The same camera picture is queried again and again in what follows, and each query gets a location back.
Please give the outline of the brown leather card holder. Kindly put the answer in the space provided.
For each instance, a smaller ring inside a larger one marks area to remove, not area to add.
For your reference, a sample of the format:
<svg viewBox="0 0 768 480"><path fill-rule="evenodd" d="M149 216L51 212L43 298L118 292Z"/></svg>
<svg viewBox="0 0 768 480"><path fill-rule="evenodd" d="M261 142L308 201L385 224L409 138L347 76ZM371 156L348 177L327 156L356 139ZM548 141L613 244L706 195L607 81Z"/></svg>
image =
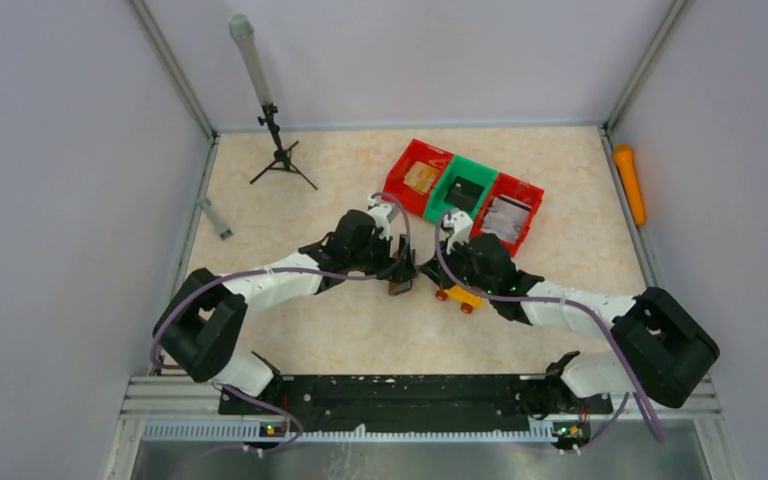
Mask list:
<svg viewBox="0 0 768 480"><path fill-rule="evenodd" d="M415 251L407 249L404 253L400 253L394 261L392 269L387 275L388 294L390 296L401 295L412 289L417 275L414 259Z"/></svg>

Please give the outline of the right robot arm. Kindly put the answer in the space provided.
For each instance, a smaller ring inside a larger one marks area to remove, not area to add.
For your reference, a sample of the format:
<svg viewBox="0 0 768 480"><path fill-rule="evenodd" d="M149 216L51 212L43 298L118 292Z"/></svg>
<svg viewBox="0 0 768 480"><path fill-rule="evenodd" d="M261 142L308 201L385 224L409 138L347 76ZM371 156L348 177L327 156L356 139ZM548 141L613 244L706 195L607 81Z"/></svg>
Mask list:
<svg viewBox="0 0 768 480"><path fill-rule="evenodd" d="M607 352L572 353L550 367L549 404L572 412L587 397L644 395L682 407L720 357L720 348L666 290L598 294L564 287L519 269L494 235L472 239L436 233L432 262L445 286L487 300L502 318L605 340Z"/></svg>

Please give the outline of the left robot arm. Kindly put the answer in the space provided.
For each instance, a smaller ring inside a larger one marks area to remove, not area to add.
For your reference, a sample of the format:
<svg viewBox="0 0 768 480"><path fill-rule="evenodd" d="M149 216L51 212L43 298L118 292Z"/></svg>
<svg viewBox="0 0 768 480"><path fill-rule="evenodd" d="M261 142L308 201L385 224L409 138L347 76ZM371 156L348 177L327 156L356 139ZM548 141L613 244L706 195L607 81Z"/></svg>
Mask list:
<svg viewBox="0 0 768 480"><path fill-rule="evenodd" d="M347 282L394 280L409 259L408 239L392 251L397 207L352 209L322 240L250 271L224 276L191 272L152 331L151 352L167 353L196 383L230 385L257 413L279 404L276 369L239 346L245 319L292 299Z"/></svg>

